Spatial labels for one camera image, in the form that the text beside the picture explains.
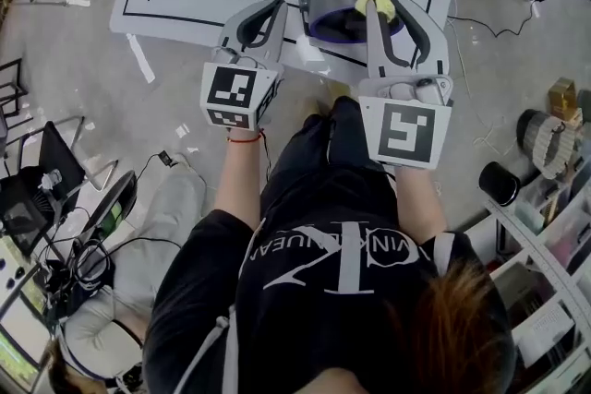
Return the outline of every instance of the black t-shirt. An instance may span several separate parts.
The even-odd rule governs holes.
[[[397,349],[390,310],[404,327],[430,278],[458,258],[481,265],[464,235],[417,246],[397,229],[387,178],[346,169],[310,175],[283,196],[246,260],[252,231],[211,212],[159,290],[144,348],[151,392],[175,391],[216,317],[234,303],[240,392],[293,393],[330,367],[354,372],[372,394],[406,392],[407,353]],[[507,328],[496,291],[489,301],[491,317]],[[223,358],[221,338],[184,392],[220,392]]]

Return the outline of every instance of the paper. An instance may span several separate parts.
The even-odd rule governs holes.
[[[541,316],[517,342],[526,368],[544,356],[574,325],[560,304]]]

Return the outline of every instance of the red bracelet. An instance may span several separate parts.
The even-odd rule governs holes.
[[[232,139],[230,137],[227,138],[227,140],[230,143],[254,143],[255,141],[259,141],[260,137],[262,137],[262,130],[259,131],[259,134],[257,135],[256,138],[251,138],[251,139]]]

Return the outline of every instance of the gray floor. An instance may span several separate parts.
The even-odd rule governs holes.
[[[91,0],[89,8],[12,8],[0,32],[0,61],[24,58],[24,78],[30,88],[24,102],[35,117],[33,126],[70,114],[87,116],[77,153],[91,169],[119,159],[117,175],[129,169],[139,172],[152,153],[180,150],[211,188],[207,207],[219,180],[225,146],[225,133],[208,126],[199,109],[200,70],[209,52],[193,44],[139,38],[156,76],[149,84],[127,37],[109,31],[113,1]],[[456,11],[457,16],[487,22],[496,31],[516,30],[529,15],[529,4],[452,0],[451,15]],[[435,179],[453,228],[482,210],[477,177],[487,162],[499,161],[519,174],[527,170],[526,160],[513,144],[519,114],[530,107],[545,108],[548,88],[560,77],[575,79],[579,88],[591,88],[591,3],[548,0],[536,4],[534,14],[519,37],[503,34],[494,39],[484,27],[454,22],[471,94],[453,30],[446,28],[455,104]],[[266,126],[273,162],[297,130],[299,103],[305,94],[322,97],[325,93],[319,78],[290,73],[287,79]],[[179,127],[186,133],[182,137]],[[486,135],[494,149],[479,139]],[[139,183],[131,225],[141,223],[164,173],[157,159],[152,160]],[[94,209],[99,199],[88,187],[80,203]],[[81,224],[85,217],[76,219]],[[67,226],[71,230],[76,224]]]

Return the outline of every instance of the brown hair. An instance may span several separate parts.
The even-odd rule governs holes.
[[[432,278],[406,330],[389,306],[397,339],[410,352],[416,392],[491,394],[501,387],[502,336],[493,327],[487,273],[473,264],[454,263]]]
[[[82,391],[70,383],[66,370],[66,360],[59,348],[59,341],[53,340],[47,348],[47,353],[51,356],[49,366],[49,384],[55,394],[82,394]]]

